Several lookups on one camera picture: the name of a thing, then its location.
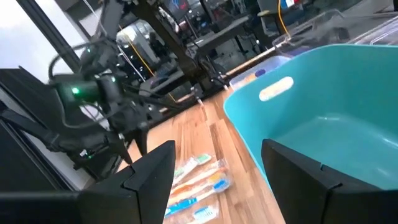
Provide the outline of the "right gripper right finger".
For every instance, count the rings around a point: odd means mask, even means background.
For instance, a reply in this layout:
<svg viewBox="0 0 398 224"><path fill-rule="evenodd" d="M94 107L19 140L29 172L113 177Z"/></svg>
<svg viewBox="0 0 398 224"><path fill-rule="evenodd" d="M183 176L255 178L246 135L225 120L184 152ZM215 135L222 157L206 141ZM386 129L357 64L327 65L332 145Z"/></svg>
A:
<svg viewBox="0 0 398 224"><path fill-rule="evenodd" d="M262 162L286 224L398 224L398 189L383 190L274 140Z"/></svg>

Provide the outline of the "green white toothbrush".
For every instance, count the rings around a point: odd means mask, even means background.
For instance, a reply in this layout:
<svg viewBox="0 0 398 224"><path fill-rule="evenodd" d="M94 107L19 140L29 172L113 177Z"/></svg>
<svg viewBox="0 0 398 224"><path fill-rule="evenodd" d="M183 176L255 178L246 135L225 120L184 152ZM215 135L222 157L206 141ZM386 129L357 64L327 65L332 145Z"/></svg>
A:
<svg viewBox="0 0 398 224"><path fill-rule="evenodd" d="M206 164L212 159L209 154L202 154L196 157L190 157L185 163L178 167L174 172L174 180L172 185L178 184L184 177L186 177L196 167Z"/></svg>

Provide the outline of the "orange white toothbrush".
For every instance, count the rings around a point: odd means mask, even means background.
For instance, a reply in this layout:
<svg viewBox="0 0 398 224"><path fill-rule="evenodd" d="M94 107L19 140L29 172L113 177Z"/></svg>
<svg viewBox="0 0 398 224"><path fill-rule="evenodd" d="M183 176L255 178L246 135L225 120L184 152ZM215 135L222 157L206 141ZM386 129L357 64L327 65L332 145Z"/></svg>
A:
<svg viewBox="0 0 398 224"><path fill-rule="evenodd" d="M228 164L225 160L219 160L212 164L208 164L205 168L192 173L193 176L186 182L177 184L175 187L173 187L170 194L176 191L176 189L181 188L181 186L199 183L199 181L205 180L217 172L224 172L225 174L228 172Z"/></svg>

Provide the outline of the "clear plastic bin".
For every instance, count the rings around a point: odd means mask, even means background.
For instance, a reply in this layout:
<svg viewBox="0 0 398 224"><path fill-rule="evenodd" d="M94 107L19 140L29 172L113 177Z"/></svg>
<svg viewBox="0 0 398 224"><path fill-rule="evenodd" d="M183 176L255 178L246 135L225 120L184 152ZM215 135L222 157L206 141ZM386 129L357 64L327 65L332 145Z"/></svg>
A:
<svg viewBox="0 0 398 224"><path fill-rule="evenodd" d="M325 11L276 38L273 45L280 51L288 51L346 42L350 34L343 25L344 19L343 14L336 9Z"/></svg>
<svg viewBox="0 0 398 224"><path fill-rule="evenodd" d="M398 46L398 14L349 41L350 44Z"/></svg>

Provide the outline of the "green plastic basin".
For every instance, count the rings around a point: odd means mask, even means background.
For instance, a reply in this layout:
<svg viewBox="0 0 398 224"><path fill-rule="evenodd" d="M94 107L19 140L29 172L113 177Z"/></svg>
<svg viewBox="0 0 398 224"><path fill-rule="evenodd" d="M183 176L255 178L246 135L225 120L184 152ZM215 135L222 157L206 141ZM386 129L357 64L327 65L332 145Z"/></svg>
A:
<svg viewBox="0 0 398 224"><path fill-rule="evenodd" d="M272 139L380 189L398 189L398 46L302 53L236 90L224 112L253 161Z"/></svg>

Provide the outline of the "black aluminium table frame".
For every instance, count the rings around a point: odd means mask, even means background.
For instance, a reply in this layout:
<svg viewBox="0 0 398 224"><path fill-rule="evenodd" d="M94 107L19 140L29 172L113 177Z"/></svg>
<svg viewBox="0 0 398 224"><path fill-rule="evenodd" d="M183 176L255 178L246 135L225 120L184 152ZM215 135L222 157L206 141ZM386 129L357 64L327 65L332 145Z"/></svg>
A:
<svg viewBox="0 0 398 224"><path fill-rule="evenodd" d="M205 68L198 54L189 56L186 48L172 32L165 20L160 17L158 2L149 3L147 0L103 0L102 14L99 18L97 30L89 42L71 47L67 42L55 46L58 55L49 65L49 78L53 78L53 67L59 59L66 61L74 72L88 67L90 75L101 73L109 68L105 63L97 62L100 57L111 59L119 51L116 43L117 33L122 31L119 22L130 12L148 22L160 38L177 56L177 62L183 72L183 77L171 85L174 89L181 83L190 81L193 85L200 85L205 90L203 100L221 91L221 86L227 86L221 75L216 75Z"/></svg>

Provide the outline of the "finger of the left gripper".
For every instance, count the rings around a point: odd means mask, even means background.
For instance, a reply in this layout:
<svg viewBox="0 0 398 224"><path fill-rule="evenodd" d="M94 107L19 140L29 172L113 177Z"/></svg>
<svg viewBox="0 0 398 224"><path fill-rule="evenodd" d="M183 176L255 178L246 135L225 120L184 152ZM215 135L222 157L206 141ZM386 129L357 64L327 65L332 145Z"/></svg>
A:
<svg viewBox="0 0 398 224"><path fill-rule="evenodd" d="M125 142L125 138L124 135L119 133L118 134L118 152L119 155L121 156L121 158L128 164L131 165L132 164L132 159L130 157L130 154L128 153L128 148L127 148L127 144Z"/></svg>
<svg viewBox="0 0 398 224"><path fill-rule="evenodd" d="M137 129L136 130L136 145L142 156L147 154L147 129Z"/></svg>

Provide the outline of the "blue white toothbrush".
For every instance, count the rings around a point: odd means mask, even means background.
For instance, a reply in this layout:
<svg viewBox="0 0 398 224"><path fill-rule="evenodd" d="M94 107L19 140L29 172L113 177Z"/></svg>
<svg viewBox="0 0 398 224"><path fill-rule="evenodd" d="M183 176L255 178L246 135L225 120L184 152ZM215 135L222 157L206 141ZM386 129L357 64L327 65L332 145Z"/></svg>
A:
<svg viewBox="0 0 398 224"><path fill-rule="evenodd" d="M192 219L187 224L205 224L216 219L219 215L220 208L218 205L207 205L194 211Z"/></svg>
<svg viewBox="0 0 398 224"><path fill-rule="evenodd" d="M223 192L230 186L230 184L231 184L231 182L228 179L221 179L221 180L217 181L215 184L213 184L213 186L211 187L210 190L200 194L199 196L184 199L180 202L177 202L174 205L167 207L167 209L165 211L165 217L169 217L178 212L186 210L186 209L192 207L194 204L198 203L199 201L209 197L210 195Z"/></svg>

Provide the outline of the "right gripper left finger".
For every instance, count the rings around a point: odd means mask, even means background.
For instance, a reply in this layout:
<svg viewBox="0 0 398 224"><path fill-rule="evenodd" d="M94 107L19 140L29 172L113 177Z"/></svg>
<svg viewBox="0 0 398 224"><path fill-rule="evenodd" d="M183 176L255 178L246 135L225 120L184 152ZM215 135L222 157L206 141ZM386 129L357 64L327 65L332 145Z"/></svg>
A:
<svg viewBox="0 0 398 224"><path fill-rule="evenodd" d="M162 224L175 170L168 140L80 194L81 224Z"/></svg>

